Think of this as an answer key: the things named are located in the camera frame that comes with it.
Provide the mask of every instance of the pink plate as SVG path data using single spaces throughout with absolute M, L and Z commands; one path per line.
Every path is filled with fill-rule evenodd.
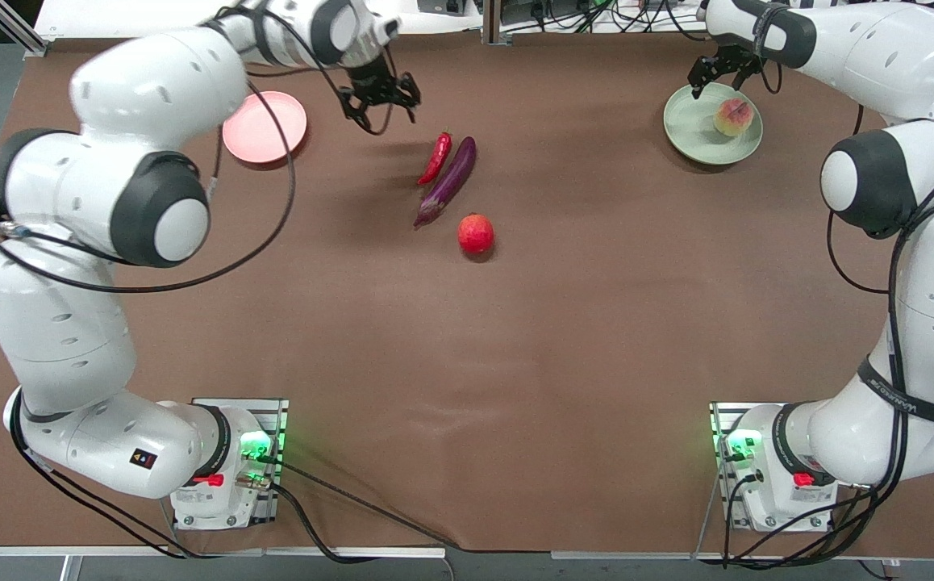
M 306 110 L 291 95 L 278 91 L 263 91 L 277 120 L 284 129 L 287 144 L 294 151 L 306 135 Z M 223 144 L 240 161 L 269 163 L 283 159 L 286 151 L 277 135 L 270 113 L 256 95 L 245 97 L 238 111 L 223 122 Z

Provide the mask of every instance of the purple eggplant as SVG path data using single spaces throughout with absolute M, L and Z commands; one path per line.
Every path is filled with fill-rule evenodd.
M 467 181 L 471 169 L 474 169 L 475 159 L 477 159 L 477 144 L 474 143 L 474 137 L 464 137 L 464 140 L 460 142 L 460 147 L 457 148 L 456 155 L 452 156 L 448 172 L 438 178 L 435 187 L 431 188 L 431 193 L 420 202 L 416 220 L 413 220 L 413 229 L 430 224 L 441 215 L 446 203 L 452 201 L 453 195 L 456 195 Z

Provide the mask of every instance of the black square sticker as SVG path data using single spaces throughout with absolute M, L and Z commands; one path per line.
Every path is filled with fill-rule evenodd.
M 145 452 L 143 449 L 134 448 L 134 453 L 131 454 L 131 464 L 136 464 L 145 468 L 145 470 L 151 470 L 151 467 L 155 466 L 155 460 L 158 459 L 158 456 L 155 456 L 151 452 Z

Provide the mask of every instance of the white robot link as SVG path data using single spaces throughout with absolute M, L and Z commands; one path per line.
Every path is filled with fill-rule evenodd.
M 737 73 L 733 87 L 739 88 L 765 59 L 773 60 L 881 114 L 887 128 L 832 148 L 821 188 L 842 220 L 886 238 L 913 213 L 934 208 L 934 10 L 896 2 L 829 3 L 791 8 L 759 0 L 707 1 L 703 18 L 718 54 L 699 59 L 689 81 L 697 97 L 726 73 Z M 836 482 L 873 486 L 887 479 L 895 406 L 909 415 L 902 477 L 934 472 L 934 215 L 911 232 L 895 282 L 906 393 L 891 385 L 887 325 L 836 397 L 756 406 L 723 438 L 736 477 L 756 478 L 741 494 L 755 529 L 824 530 Z M 815 508 L 824 512 L 790 524 Z
M 198 251 L 210 195 L 178 151 L 241 106 L 244 62 L 340 66 L 353 84 L 340 92 L 346 117 L 369 129 L 367 107 L 392 103 L 412 120 L 418 89 L 385 59 L 399 26 L 363 0 L 223 8 L 202 26 L 128 41 L 77 69 L 69 96 L 79 135 L 31 129 L 7 140 L 0 346 L 20 387 L 4 420 L 32 452 L 120 492 L 172 493 L 178 521 L 195 529 L 249 522 L 256 483 L 236 485 L 263 472 L 248 456 L 271 446 L 256 419 L 128 392 L 136 357 L 118 295 L 62 281 L 112 286 L 114 261 L 169 268 Z

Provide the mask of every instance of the brown table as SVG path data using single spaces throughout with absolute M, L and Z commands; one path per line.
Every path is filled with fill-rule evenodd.
M 715 472 L 709 401 L 832 396 L 878 337 L 883 301 L 832 272 L 818 194 L 854 103 L 795 73 L 770 97 L 755 78 L 745 89 L 765 142 L 739 165 L 699 168 L 669 146 L 661 111 L 713 45 L 516 44 L 400 40 L 425 102 L 418 124 L 396 114 L 379 139 L 341 118 L 319 78 L 261 82 L 311 120 L 294 217 L 223 279 L 123 299 L 140 356 L 131 390 L 290 398 L 287 459 L 468 549 L 691 552 Z M 76 128 L 66 82 L 90 56 L 30 59 L 5 135 Z M 444 128 L 474 136 L 481 156 L 445 217 L 413 232 L 413 181 Z M 208 168 L 212 148 L 203 136 L 186 151 Z M 225 159 L 202 252 L 175 271 L 121 269 L 118 283 L 179 280 L 245 253 L 284 184 L 281 170 Z M 457 249 L 470 212 L 496 225 L 485 264 Z M 840 230 L 847 268 L 880 283 L 887 245 Z M 15 385 L 0 353 L 0 415 Z M 427 543 L 289 478 L 328 543 Z M 152 501 L 109 496 L 161 523 Z M 713 516 L 704 550 L 719 544 Z M 737 534 L 736 547 L 753 538 Z M 308 544 L 286 508 L 272 525 L 188 541 Z M 129 543 L 40 482 L 0 426 L 0 545 Z M 934 475 L 903 484 L 851 554 L 934 558 Z

